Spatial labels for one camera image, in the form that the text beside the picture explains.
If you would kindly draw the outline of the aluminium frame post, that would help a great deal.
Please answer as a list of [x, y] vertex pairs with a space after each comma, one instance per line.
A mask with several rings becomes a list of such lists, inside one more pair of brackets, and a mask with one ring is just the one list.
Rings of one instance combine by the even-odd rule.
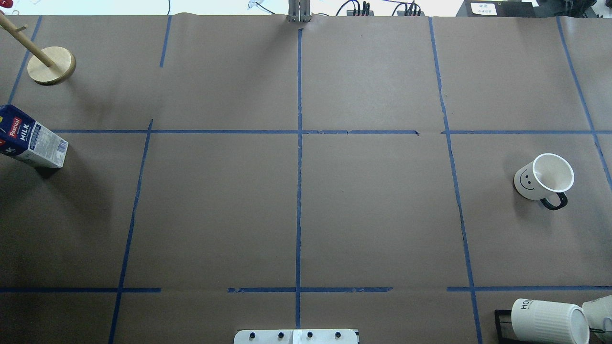
[[311, 19], [310, 0], [288, 0], [288, 22], [310, 22]]

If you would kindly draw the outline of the black power strip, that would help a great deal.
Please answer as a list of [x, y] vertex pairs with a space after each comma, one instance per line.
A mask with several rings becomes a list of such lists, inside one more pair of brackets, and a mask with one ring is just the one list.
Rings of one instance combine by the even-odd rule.
[[346, 15], [348, 17], [374, 17], [374, 11], [371, 9], [370, 2], [365, 0], [350, 0], [347, 1], [343, 7], [347, 4], [352, 5], [352, 9], [346, 10]]

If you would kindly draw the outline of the white smiley face mug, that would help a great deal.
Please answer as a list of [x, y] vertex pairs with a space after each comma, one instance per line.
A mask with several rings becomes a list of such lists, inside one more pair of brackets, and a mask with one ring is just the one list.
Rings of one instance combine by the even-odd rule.
[[556, 154], [540, 154], [514, 174], [514, 189], [524, 198], [540, 201], [555, 211], [568, 205], [568, 191], [575, 181], [572, 166]]

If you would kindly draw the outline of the wooden mug tree stand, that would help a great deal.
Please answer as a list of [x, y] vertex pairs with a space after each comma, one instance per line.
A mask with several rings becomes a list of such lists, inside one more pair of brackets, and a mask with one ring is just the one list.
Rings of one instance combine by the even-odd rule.
[[67, 80], [75, 71], [76, 58], [68, 49], [61, 46], [39, 48], [22, 32], [26, 27], [17, 27], [3, 11], [0, 14], [0, 24], [32, 54], [27, 63], [27, 72], [37, 84], [57, 85]]

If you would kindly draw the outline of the blue Pascual milk carton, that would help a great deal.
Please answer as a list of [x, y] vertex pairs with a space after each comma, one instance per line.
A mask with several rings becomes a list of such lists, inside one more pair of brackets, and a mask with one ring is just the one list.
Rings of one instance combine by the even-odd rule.
[[0, 107], [0, 152], [37, 168], [63, 168], [69, 144], [21, 109]]

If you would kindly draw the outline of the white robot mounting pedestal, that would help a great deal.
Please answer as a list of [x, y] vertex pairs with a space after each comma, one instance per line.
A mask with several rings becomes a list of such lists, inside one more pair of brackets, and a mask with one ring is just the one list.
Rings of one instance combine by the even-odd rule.
[[359, 344], [354, 329], [252, 329], [240, 330], [234, 344]]

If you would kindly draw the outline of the white ribbed HOME mug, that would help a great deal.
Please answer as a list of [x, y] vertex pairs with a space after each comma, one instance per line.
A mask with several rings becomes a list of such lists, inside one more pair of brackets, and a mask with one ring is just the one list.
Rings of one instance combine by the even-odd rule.
[[587, 344], [590, 326], [584, 310], [572, 303], [518, 298], [511, 309], [518, 340], [538, 344]]

